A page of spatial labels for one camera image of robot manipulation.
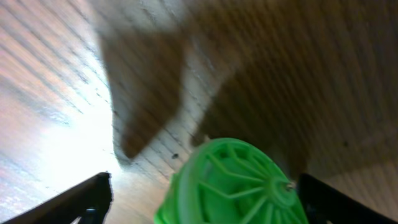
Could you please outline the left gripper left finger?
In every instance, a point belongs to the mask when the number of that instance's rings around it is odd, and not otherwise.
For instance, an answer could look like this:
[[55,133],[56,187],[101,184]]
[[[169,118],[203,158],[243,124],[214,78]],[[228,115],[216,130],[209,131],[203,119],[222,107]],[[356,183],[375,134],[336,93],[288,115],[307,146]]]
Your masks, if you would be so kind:
[[72,223],[75,220],[102,224],[112,201],[111,175],[100,172],[3,224]]

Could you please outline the green plastic wheel toy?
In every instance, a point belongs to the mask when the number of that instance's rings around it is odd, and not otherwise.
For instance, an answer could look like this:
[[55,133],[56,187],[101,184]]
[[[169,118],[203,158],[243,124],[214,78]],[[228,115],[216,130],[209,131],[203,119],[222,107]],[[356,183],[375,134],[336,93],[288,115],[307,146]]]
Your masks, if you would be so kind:
[[308,223],[291,181],[242,140],[203,143],[171,177],[155,223]]

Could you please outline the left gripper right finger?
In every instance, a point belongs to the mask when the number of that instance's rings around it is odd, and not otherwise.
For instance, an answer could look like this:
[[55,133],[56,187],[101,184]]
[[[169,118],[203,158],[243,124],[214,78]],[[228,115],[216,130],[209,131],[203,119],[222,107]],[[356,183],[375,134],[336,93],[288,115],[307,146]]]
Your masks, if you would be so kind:
[[297,192],[309,223],[397,224],[309,174],[301,174]]

